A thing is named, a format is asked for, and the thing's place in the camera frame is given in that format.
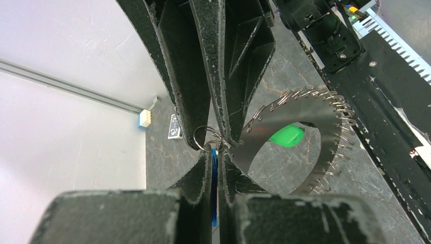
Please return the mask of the blue key tag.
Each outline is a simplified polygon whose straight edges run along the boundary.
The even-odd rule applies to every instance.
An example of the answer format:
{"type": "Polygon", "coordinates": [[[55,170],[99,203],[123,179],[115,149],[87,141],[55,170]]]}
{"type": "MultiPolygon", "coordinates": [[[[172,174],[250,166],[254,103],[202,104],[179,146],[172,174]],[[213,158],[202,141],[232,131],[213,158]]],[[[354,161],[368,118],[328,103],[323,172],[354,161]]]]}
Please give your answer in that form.
{"type": "Polygon", "coordinates": [[[213,148],[212,155],[212,178],[211,178],[211,223],[217,226],[218,216],[218,151],[213,148]]]}

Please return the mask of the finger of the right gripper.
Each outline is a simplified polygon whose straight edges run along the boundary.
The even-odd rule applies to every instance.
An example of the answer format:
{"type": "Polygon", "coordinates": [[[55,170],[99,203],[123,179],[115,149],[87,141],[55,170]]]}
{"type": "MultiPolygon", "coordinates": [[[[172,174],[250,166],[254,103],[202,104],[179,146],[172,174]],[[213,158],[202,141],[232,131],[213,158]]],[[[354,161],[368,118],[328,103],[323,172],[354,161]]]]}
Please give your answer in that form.
{"type": "Polygon", "coordinates": [[[210,94],[189,1],[117,1],[158,71],[186,144],[203,144],[210,94]]]}
{"type": "Polygon", "coordinates": [[[222,137],[239,145],[245,117],[275,51],[269,1],[191,1],[222,137]]]}

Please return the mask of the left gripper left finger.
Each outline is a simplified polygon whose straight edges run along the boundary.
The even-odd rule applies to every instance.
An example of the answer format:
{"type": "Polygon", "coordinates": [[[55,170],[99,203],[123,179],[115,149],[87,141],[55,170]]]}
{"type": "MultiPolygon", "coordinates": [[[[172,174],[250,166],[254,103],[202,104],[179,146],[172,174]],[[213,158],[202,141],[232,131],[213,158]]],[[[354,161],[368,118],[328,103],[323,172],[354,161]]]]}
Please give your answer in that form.
{"type": "Polygon", "coordinates": [[[165,190],[70,191],[49,204],[31,243],[211,243],[212,156],[165,190]]]}

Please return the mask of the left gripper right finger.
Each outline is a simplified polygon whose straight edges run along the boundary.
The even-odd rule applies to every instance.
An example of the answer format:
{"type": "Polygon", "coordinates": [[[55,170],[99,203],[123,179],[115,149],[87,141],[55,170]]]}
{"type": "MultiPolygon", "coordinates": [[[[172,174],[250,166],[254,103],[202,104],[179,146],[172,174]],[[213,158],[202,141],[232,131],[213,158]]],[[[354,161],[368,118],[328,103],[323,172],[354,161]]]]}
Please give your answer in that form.
{"type": "Polygon", "coordinates": [[[371,208],[349,195],[274,195],[218,155],[221,243],[385,243],[371,208]]]}

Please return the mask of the metal disc keyring with rings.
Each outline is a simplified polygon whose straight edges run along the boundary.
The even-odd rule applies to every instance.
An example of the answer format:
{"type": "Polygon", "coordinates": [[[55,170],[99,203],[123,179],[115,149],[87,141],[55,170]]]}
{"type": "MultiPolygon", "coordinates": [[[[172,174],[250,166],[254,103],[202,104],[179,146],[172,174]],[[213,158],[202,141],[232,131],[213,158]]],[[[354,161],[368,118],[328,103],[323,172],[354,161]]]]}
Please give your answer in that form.
{"type": "Polygon", "coordinates": [[[327,175],[340,175],[341,170],[334,159],[349,160],[338,149],[348,149],[354,145],[345,134],[353,134],[351,127],[356,125],[355,112],[344,96],[323,87],[302,88],[284,92],[269,105],[260,107],[251,120],[244,125],[238,145],[234,147],[222,135],[209,126],[199,126],[193,132],[194,144],[198,142],[200,130],[210,131],[216,138],[214,144],[221,151],[230,148],[233,161],[244,173],[266,142],[283,147],[294,147],[304,137],[306,126],[318,129],[320,151],[318,158],[305,180],[293,191],[294,194],[324,193],[331,191],[327,175]]]}

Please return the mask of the green key tag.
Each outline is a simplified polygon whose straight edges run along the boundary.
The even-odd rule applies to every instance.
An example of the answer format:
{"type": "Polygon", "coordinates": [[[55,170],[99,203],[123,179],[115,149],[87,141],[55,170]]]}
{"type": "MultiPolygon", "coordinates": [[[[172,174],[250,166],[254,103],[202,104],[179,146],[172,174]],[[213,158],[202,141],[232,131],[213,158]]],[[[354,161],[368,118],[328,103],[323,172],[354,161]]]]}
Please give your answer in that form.
{"type": "Polygon", "coordinates": [[[304,128],[290,124],[273,134],[268,141],[283,147],[294,147],[302,140],[304,132],[304,128]]]}

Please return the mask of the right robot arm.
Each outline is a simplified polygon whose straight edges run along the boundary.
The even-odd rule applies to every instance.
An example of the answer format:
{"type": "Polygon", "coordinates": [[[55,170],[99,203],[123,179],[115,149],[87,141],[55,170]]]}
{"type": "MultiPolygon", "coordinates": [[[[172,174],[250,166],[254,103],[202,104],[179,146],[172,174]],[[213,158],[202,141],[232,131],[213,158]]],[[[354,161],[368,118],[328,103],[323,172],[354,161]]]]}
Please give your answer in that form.
{"type": "MultiPolygon", "coordinates": [[[[191,148],[204,143],[210,102],[223,139],[239,145],[246,113],[275,52],[269,1],[116,1],[136,30],[191,148]]],[[[339,1],[274,1],[330,72],[363,53],[339,1]]]]}

